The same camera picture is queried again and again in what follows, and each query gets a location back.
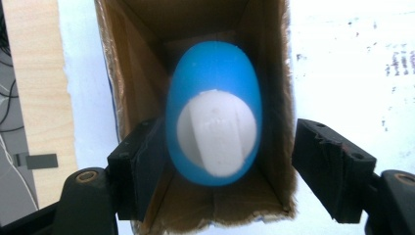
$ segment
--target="metal screw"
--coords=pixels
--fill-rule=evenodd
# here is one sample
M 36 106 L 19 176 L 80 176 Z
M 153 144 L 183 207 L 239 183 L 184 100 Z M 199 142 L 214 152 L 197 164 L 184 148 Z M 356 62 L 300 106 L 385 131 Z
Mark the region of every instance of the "metal screw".
M 87 183 L 87 182 L 94 180 L 97 176 L 98 176 L 97 171 L 93 171 L 93 170 L 83 171 L 76 177 L 76 182 Z

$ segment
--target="blue object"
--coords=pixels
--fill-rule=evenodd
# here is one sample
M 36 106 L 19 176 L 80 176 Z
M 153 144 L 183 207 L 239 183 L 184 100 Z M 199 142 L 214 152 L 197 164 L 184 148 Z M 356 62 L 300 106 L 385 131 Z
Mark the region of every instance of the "blue object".
M 241 99 L 254 115 L 254 144 L 243 165 L 231 175 L 215 176 L 190 161 L 180 146 L 177 124 L 184 108 L 207 91 L 223 91 Z M 176 168 L 187 179 L 208 186 L 225 185 L 243 176 L 254 162 L 262 126 L 259 87 L 254 68 L 237 46 L 218 41 L 199 43 L 179 61 L 171 80 L 166 108 L 167 148 Z

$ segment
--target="black plastic part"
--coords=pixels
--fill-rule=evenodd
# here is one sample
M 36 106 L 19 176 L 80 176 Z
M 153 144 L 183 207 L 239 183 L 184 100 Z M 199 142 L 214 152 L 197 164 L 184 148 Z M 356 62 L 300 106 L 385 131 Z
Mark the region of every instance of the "black plastic part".
M 169 161 L 162 118 L 140 123 L 108 157 L 112 180 L 118 186 L 118 218 L 144 220 Z
M 362 206 L 369 215 L 365 226 L 366 235 L 392 234 L 387 212 L 380 198 L 380 182 L 381 178 L 374 173 L 370 183 L 363 189 Z
M 52 223 L 58 203 L 29 214 L 0 229 L 2 235 L 49 235 L 52 234 Z
M 85 172 L 93 177 L 83 178 Z M 54 235 L 115 235 L 114 188 L 102 168 L 86 168 L 70 177 L 64 185 L 53 224 Z
M 13 164 L 15 165 L 15 167 L 27 165 L 27 162 L 26 162 L 27 156 L 28 156 L 28 152 L 12 155 Z
M 299 119 L 293 166 L 339 223 L 358 223 L 376 159 L 330 127 Z
M 27 169 L 58 167 L 56 154 L 26 156 Z
M 415 234 L 415 175 L 399 170 L 382 172 L 381 203 L 393 234 Z

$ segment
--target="cardboard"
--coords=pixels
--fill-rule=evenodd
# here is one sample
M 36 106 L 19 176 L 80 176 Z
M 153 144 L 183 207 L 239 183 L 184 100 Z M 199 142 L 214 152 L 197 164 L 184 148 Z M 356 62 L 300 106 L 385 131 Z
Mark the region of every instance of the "cardboard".
M 294 217 L 286 2 L 96 0 L 96 7 L 120 139 L 139 122 L 163 116 L 172 72 L 198 42 L 239 46 L 255 67 L 262 95 L 261 147 L 252 169 L 223 187 L 196 185 L 169 171 L 144 221 L 134 222 L 137 233 L 182 233 L 211 223 L 228 226 Z

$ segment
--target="wire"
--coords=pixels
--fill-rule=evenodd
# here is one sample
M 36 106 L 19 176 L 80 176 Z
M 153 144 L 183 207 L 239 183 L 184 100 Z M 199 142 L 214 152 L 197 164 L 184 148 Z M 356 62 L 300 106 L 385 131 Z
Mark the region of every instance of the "wire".
M 15 87 L 16 84 L 16 80 L 13 81 L 12 86 L 10 87 L 9 90 L 9 97 L 12 96 L 12 92 L 13 92 L 13 88 Z M 3 118 L 0 120 L 0 125 L 3 124 L 3 122 L 6 120 L 7 116 L 9 115 L 9 111 L 10 111 L 10 104 L 12 103 L 12 100 L 10 98 L 7 98 L 7 108 L 6 108 L 6 114 L 3 115 Z
M 17 127 L 17 128 L 13 128 L 13 129 L 6 129 L 6 130 L 1 130 L 1 129 L 0 129 L 0 133 L 13 132 L 13 131 L 20 130 L 20 129 L 23 129 L 23 128 L 24 128 L 24 125 L 19 126 L 19 127 Z
M 18 95 L 16 95 L 16 96 L 9 96 L 8 94 L 4 94 L 3 92 L 1 92 L 0 91 L 0 95 L 1 96 L 3 96 L 3 97 L 7 97 L 7 98 L 19 98 L 19 96 Z
M 9 37 L 7 36 L 4 14 L 1 14 L 0 16 L 0 49 L 9 57 L 12 57 L 12 54 L 10 53 Z
M 34 205 L 34 207 L 35 207 L 35 209 L 36 210 L 39 210 L 39 208 L 37 207 L 37 204 L 36 204 L 36 202 L 35 202 L 35 200 L 34 200 L 34 197 L 33 197 L 33 194 L 31 193 L 31 191 L 30 191 L 30 189 L 29 189 L 29 187 L 28 187 L 28 185 L 27 185 L 27 182 L 24 180 L 24 178 L 23 178 L 23 176 L 22 176 L 22 174 L 18 171 L 18 169 L 15 167 L 15 165 L 13 164 L 13 159 L 12 159 L 12 156 L 9 154 L 9 152 L 7 151 L 7 148 L 6 148 L 6 144 L 4 143 L 4 140 L 3 140 L 3 136 L 0 134 L 0 145 L 1 145 L 1 147 L 2 147 L 2 149 L 3 149 L 3 151 L 4 151 L 4 154 L 6 155 L 6 159 L 7 159 L 7 161 L 9 162 L 9 164 L 10 164 L 10 167 L 16 172 L 16 174 L 19 176 L 19 178 L 22 180 L 22 183 L 23 183 L 23 185 L 24 185 L 24 188 L 27 190 L 27 193 L 28 193 L 28 195 L 29 195 L 29 197 L 30 197 L 30 199 L 31 199 L 31 201 L 33 202 L 33 205 Z
M 7 66 L 7 67 L 13 67 L 13 65 L 7 64 L 6 62 L 2 62 L 2 61 L 0 61 L 0 64 L 3 64 L 5 66 Z

